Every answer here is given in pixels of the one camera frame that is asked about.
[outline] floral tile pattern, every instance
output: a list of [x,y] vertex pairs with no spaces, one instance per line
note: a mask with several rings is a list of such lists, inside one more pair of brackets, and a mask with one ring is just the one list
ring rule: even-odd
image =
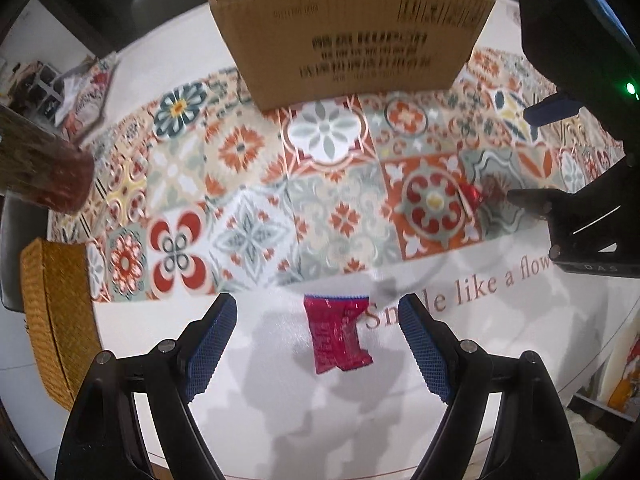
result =
[[219,292],[286,285],[300,276],[298,236],[287,183],[240,188],[207,199],[207,246]]
[[[577,192],[624,157],[586,109],[532,128],[556,91],[475,50],[450,89],[261,113],[235,68],[178,86],[84,143],[95,182],[49,238],[85,243],[94,301],[286,285],[425,258],[535,222],[510,189]],[[463,189],[479,189],[472,210]]]
[[211,123],[204,154],[210,197],[242,185],[270,184],[286,174],[278,117],[264,116],[253,105]]
[[369,127],[356,96],[282,108],[279,115],[290,177],[331,173],[376,160]]
[[107,291],[113,301],[146,300],[146,233],[138,224],[116,229],[106,240]]
[[339,178],[309,175],[289,182],[304,279],[401,261],[393,224],[382,211],[380,165],[351,166]]
[[205,158],[202,131],[155,146],[148,158],[146,216],[204,200]]

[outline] colorful package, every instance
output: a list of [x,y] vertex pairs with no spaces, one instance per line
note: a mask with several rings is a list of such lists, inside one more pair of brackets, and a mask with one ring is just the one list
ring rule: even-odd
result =
[[305,296],[317,374],[336,366],[347,371],[372,364],[356,330],[356,320],[368,306],[368,298]]
[[116,53],[112,52],[96,62],[84,76],[75,104],[62,127],[71,142],[77,144],[100,118],[115,66]]

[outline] brown woven basket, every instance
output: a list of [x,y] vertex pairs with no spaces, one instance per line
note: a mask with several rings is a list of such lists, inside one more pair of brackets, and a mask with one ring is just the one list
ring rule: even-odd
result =
[[89,293],[85,246],[40,238],[20,255],[24,313],[47,393],[71,410],[100,339]]

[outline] blue textured pad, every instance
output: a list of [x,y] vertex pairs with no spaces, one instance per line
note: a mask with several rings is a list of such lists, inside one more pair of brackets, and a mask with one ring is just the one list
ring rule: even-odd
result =
[[428,389],[440,396],[442,402],[447,402],[452,394],[447,364],[411,303],[405,298],[398,304],[398,321]]
[[184,392],[188,402],[207,389],[220,357],[222,357],[222,352],[234,331],[237,318],[236,300],[229,297],[218,312],[207,335],[204,336],[198,349],[189,360]]

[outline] jar with red contents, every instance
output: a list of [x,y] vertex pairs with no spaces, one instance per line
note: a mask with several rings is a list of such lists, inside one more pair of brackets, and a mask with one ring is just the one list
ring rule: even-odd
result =
[[81,209],[94,179],[94,158],[0,105],[0,193],[54,211]]

